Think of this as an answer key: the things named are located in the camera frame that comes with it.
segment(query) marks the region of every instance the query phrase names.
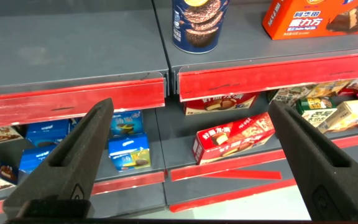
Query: red shelf edge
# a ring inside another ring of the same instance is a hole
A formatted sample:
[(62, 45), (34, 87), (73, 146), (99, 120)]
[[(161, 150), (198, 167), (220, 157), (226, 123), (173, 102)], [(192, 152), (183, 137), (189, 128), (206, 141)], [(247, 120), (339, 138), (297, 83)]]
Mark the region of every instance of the red shelf edge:
[(279, 181), (279, 182), (272, 183), (272, 184), (260, 185), (260, 186), (252, 187), (249, 189), (237, 190), (235, 192), (229, 192), (229, 193), (215, 195), (215, 196), (211, 196), (211, 197), (196, 199), (196, 200), (192, 200), (189, 202), (183, 202), (183, 203), (178, 203), (178, 204), (174, 204), (174, 205), (169, 205), (169, 210), (171, 212), (180, 212), (180, 211), (189, 210), (189, 209), (204, 206), (204, 205), (211, 205), (213, 203), (224, 202), (227, 200), (233, 200), (233, 199), (242, 198), (242, 197), (248, 197), (248, 196), (251, 196), (254, 194), (260, 194), (263, 192), (277, 190), (277, 189), (281, 189), (284, 187), (291, 187), (294, 185), (296, 185), (295, 179), (289, 179), (289, 180)]
[[(358, 146), (358, 135), (333, 139), (333, 142), (340, 148)], [(233, 159), (226, 159), (210, 164), (187, 166), (170, 171), (171, 181), (178, 181), (189, 179), (193, 177), (200, 177), (203, 175), (213, 174), (217, 172), (238, 169), (241, 167), (254, 166), (265, 162), (277, 161), (285, 159), (285, 154), (282, 149), (277, 149), (270, 152), (261, 152), (249, 156), (236, 157)]]

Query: brand logo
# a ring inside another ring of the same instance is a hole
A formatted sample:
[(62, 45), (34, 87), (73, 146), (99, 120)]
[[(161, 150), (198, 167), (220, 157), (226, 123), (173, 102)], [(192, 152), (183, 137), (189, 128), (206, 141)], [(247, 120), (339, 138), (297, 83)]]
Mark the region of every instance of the brand logo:
[(319, 4), (324, 0), (306, 0), (309, 4)]

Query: cake image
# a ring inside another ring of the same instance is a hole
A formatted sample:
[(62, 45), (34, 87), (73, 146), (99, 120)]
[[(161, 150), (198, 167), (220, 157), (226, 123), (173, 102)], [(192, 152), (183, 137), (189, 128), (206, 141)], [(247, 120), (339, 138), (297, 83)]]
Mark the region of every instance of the cake image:
[(358, 32), (358, 6), (337, 15), (327, 24), (326, 29), (333, 32)]

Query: upper shelf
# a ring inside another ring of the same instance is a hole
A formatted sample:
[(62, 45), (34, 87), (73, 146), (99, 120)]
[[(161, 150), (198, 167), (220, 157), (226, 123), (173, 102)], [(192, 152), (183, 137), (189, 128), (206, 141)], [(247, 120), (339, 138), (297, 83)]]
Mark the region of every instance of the upper shelf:
[(181, 101), (358, 78), (358, 35), (272, 41), (262, 27), (269, 1), (231, 1), (218, 46), (203, 55), (172, 44), (172, 3), (155, 5)]

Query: red plastic strip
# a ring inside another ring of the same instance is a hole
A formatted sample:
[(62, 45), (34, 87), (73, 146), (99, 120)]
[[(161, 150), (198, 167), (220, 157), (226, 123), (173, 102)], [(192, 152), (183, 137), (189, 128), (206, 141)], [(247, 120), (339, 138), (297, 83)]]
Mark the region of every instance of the red plastic strip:
[(180, 101), (352, 78), (358, 78), (358, 54), (178, 74)]
[[(334, 139), (333, 142), (340, 148), (358, 146), (358, 135), (347, 138)], [(282, 149), (262, 152), (250, 156), (237, 157), (233, 159), (226, 159), (210, 164), (200, 166), (187, 166), (170, 171), (171, 180), (177, 181), (202, 175), (213, 174), (225, 170), (233, 170), (241, 167), (254, 166), (266, 162), (272, 162), (280, 159), (285, 159), (285, 154)]]
[(0, 126), (83, 116), (106, 98), (112, 98), (115, 111), (164, 106), (164, 81), (151, 78), (0, 95)]
[(169, 209), (171, 212), (180, 212), (180, 211), (184, 211), (184, 210), (188, 210), (188, 209), (192, 209), (192, 208), (196, 208), (196, 207), (200, 207), (200, 206), (204, 206), (204, 205), (211, 205), (213, 203), (224, 202), (227, 200), (233, 200), (233, 199), (242, 198), (242, 197), (248, 197), (248, 196), (251, 196), (254, 194), (268, 192), (270, 190), (276, 190), (276, 189), (281, 189), (284, 187), (290, 187), (293, 185), (296, 185), (295, 179), (284, 180), (284, 181), (280, 181), (280, 182), (276, 182), (276, 183), (272, 183), (272, 184), (265, 184), (265, 185), (260, 185), (260, 186), (249, 188), (249, 189), (238, 190), (238, 191), (229, 192), (226, 194), (215, 195), (212, 197), (205, 197), (205, 198), (201, 198), (201, 199), (197, 199), (197, 200), (192, 200), (190, 202), (183, 202), (183, 203), (170, 205)]
[(230, 179), (257, 179), (257, 180), (282, 180), (280, 171), (264, 170), (228, 170), (201, 177), (230, 178)]

